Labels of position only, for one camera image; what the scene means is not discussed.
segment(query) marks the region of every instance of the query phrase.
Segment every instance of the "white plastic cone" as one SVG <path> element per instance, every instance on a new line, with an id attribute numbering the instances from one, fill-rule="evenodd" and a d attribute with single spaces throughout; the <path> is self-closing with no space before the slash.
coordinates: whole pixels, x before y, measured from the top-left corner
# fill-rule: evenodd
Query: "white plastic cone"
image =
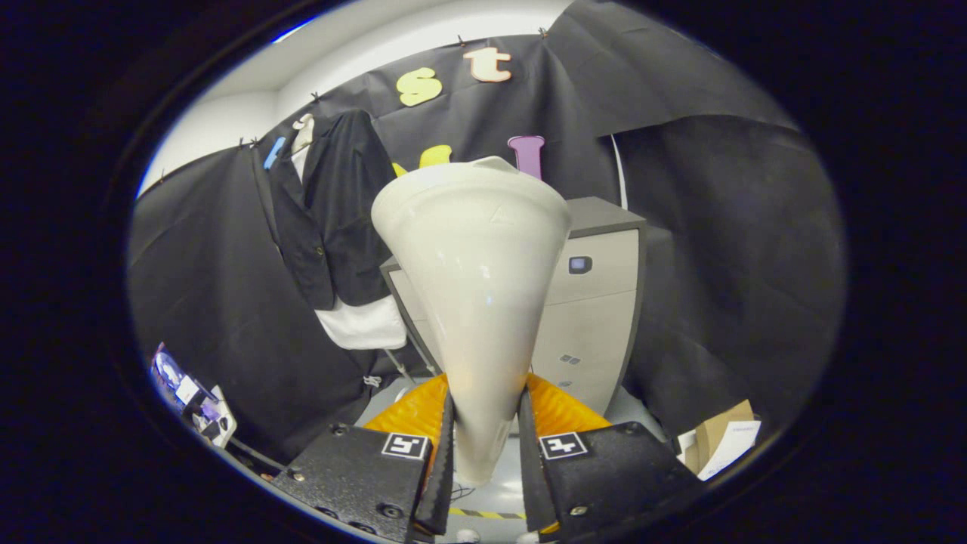
<path id="1" fill-rule="evenodd" d="M 489 481 L 531 364 L 544 299 L 571 228 L 564 199 L 498 157 L 392 181 L 372 221 L 440 347 L 456 408 L 458 476 Z"/>

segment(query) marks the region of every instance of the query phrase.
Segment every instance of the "blue clip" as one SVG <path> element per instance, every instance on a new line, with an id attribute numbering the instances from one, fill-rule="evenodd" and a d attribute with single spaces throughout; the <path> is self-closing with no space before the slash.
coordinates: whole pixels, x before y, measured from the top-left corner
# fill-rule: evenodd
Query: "blue clip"
<path id="1" fill-rule="evenodd" d="M 278 152 L 282 149 L 282 145 L 285 143 L 285 136 L 279 136 L 276 140 L 276 145 L 272 146 L 272 151 L 269 152 L 269 156 L 265 158 L 265 169 L 272 167 L 272 163 L 276 161 L 278 157 Z"/>

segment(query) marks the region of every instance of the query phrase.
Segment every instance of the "floor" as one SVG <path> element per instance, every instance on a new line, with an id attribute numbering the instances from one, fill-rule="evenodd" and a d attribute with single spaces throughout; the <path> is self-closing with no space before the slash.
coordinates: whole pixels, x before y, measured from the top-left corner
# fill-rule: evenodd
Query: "floor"
<path id="1" fill-rule="evenodd" d="M 426 381 L 426 378 L 416 378 L 418 383 L 423 381 Z M 366 424 L 395 402 L 405 392 L 404 389 L 409 390 L 413 386 L 413 382 L 408 379 L 397 379 L 372 398 L 356 424 Z M 604 417 L 612 424 L 637 421 L 659 440 L 668 440 L 655 418 L 624 388 L 618 389 L 618 394 Z M 454 484 L 454 499 L 451 502 L 447 534 L 438 536 L 437 544 L 474 541 L 482 544 L 537 542 L 534 535 L 525 534 L 527 525 L 523 519 L 524 498 L 520 483 L 520 449 L 518 438 L 513 434 L 507 439 L 507 445 L 497 461 L 493 479 L 480 488 L 462 489 L 463 487 L 458 481 Z M 459 538 L 469 535 L 468 531 L 475 532 L 480 540 Z"/>

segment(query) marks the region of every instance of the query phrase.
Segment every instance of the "white wall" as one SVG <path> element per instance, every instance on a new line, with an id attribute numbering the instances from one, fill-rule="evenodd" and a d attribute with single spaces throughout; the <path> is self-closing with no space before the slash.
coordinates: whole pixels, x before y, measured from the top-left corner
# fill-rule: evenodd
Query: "white wall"
<path id="1" fill-rule="evenodd" d="M 196 103 L 178 120 L 148 166 L 138 195 L 171 170 L 272 130 L 276 118 L 275 91 L 243 93 Z"/>
<path id="2" fill-rule="evenodd" d="M 386 9 L 388 0 L 359 0 L 344 8 L 354 17 L 366 17 Z M 329 33 L 340 23 L 331 14 L 311 24 L 314 39 L 303 39 L 304 47 L 318 47 L 317 60 L 284 82 L 278 90 L 264 89 L 223 96 L 202 96 L 179 119 L 163 141 L 148 167 L 138 192 L 158 181 L 161 171 L 175 168 L 261 137 L 296 109 L 304 106 L 310 93 L 324 93 L 348 79 L 374 70 L 405 56 L 441 45 L 456 43 L 456 36 L 476 40 L 491 36 L 538 34 L 548 28 L 572 0 L 455 0 L 440 4 L 432 0 L 407 0 L 410 15 L 398 17 L 362 35 L 332 44 Z M 247 75 L 248 85 L 258 77 Z M 235 88 L 245 84 L 236 82 Z"/>
<path id="3" fill-rule="evenodd" d="M 414 53 L 464 40 L 538 34 L 572 0 L 457 0 L 401 17 L 328 52 L 278 91 L 283 119 L 310 99 L 348 79 Z"/>

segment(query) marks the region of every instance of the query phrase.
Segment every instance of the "black blazer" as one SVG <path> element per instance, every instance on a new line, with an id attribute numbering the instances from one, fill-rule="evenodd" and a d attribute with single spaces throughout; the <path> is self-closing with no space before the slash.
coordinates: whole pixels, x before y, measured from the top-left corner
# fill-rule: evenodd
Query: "black blazer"
<path id="1" fill-rule="evenodd" d="M 297 133 L 286 135 L 268 172 L 286 268 L 316 310 L 332 310 L 337 294 L 350 306 L 388 296 L 379 266 L 391 253 L 369 211 L 396 174 L 369 114 L 355 109 L 315 117 L 302 183 L 291 158 Z"/>

